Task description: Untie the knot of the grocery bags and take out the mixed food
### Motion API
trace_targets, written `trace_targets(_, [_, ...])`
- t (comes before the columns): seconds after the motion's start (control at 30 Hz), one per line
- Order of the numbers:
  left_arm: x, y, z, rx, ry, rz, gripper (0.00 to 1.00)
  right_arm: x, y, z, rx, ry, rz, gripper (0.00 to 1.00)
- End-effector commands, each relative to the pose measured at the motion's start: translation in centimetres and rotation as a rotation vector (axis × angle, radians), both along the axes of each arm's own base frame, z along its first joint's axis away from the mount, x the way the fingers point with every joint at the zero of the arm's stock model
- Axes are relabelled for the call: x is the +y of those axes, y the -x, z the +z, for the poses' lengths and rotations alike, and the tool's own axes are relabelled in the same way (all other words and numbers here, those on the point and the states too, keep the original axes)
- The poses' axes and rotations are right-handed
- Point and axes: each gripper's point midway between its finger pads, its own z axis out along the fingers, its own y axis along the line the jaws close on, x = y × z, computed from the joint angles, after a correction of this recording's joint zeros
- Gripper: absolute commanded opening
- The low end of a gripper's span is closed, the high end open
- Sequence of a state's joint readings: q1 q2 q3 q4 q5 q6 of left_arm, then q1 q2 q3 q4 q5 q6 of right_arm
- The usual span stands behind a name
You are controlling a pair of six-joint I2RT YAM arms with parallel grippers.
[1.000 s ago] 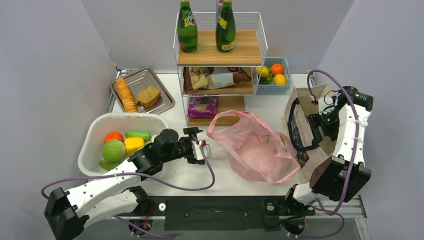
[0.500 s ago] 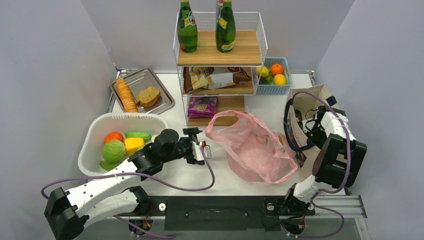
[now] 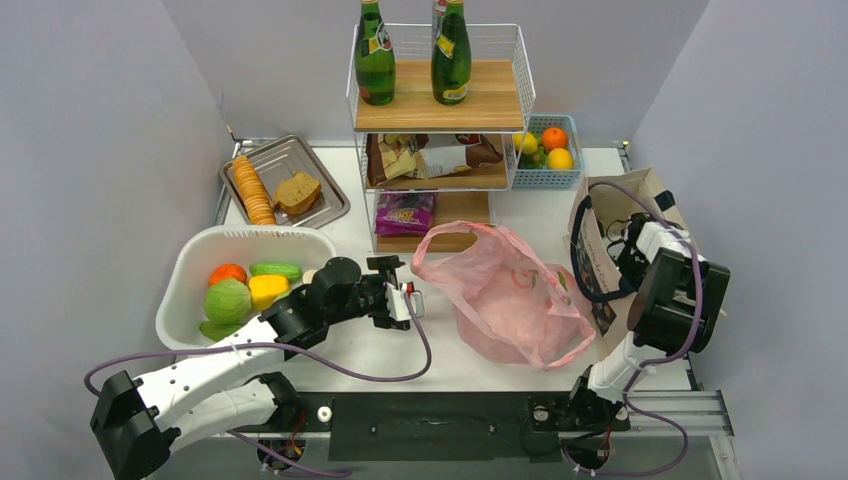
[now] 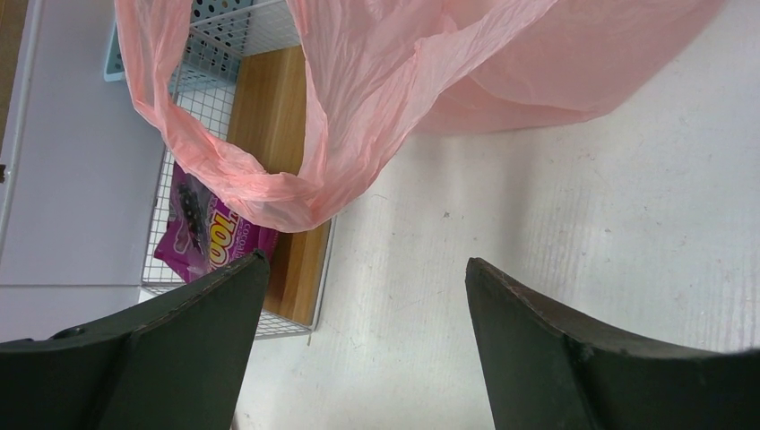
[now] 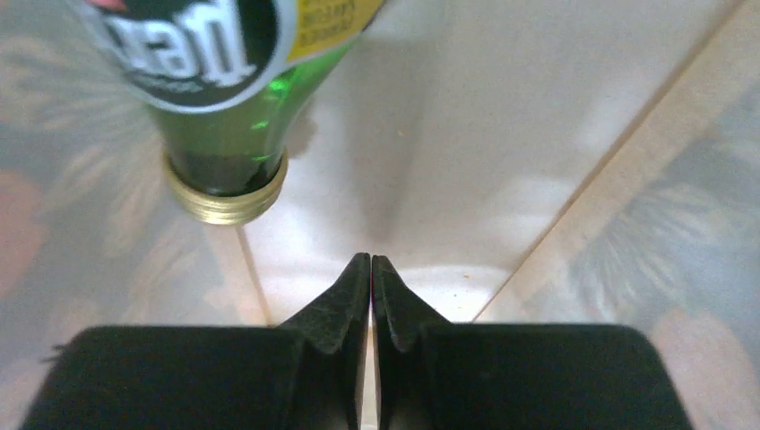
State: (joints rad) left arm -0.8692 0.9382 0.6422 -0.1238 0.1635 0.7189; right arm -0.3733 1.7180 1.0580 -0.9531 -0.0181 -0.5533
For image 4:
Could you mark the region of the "purple snack packet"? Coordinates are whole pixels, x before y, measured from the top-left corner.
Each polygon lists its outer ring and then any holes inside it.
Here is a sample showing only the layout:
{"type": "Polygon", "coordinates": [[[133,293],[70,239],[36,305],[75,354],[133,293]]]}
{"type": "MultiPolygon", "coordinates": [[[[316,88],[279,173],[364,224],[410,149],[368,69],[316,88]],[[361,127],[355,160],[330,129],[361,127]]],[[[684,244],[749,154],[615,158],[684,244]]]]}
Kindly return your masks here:
{"type": "Polygon", "coordinates": [[[194,176],[172,165],[168,220],[153,257],[192,282],[256,250],[271,259],[279,233],[241,218],[194,176]]]}

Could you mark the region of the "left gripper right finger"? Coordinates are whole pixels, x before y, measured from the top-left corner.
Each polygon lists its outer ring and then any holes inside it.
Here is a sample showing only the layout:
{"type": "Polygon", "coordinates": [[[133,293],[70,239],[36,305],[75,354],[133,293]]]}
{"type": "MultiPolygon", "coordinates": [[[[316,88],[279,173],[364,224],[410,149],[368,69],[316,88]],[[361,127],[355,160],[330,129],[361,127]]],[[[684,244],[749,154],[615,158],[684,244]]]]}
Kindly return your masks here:
{"type": "Polygon", "coordinates": [[[759,353],[624,331],[472,258],[466,292],[498,429],[756,429],[759,353]]]}

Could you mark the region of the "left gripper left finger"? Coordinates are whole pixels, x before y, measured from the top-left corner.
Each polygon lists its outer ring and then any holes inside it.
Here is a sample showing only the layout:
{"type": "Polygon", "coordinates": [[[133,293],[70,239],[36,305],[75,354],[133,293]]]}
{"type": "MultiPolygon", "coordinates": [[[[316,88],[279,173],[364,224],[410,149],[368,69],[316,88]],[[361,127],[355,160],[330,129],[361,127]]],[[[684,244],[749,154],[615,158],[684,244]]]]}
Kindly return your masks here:
{"type": "Polygon", "coordinates": [[[47,340],[3,343],[2,428],[230,428],[269,277],[255,251],[47,340]]]}

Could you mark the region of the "pink plastic grocery bag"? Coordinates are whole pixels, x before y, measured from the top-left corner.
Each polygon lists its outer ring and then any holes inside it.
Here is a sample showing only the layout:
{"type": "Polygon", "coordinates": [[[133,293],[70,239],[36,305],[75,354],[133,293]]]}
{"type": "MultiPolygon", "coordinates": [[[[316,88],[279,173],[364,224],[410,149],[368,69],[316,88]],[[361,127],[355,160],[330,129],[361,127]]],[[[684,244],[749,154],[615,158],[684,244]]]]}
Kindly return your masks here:
{"type": "Polygon", "coordinates": [[[299,172],[270,174],[170,97],[188,1],[118,1],[134,109],[178,164],[257,225],[317,227],[412,132],[490,133],[604,116],[678,55],[719,1],[291,1],[305,56],[299,172]]]}

